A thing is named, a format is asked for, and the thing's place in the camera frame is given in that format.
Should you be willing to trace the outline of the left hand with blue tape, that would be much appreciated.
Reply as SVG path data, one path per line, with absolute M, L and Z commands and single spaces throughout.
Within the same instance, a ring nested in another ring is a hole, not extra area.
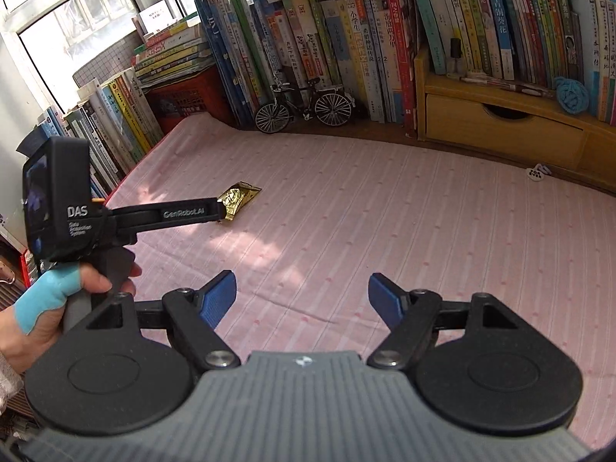
M 85 290 L 105 294 L 112 282 L 88 263 L 56 265 L 1 311 L 1 372 L 27 370 L 56 343 L 69 298 Z

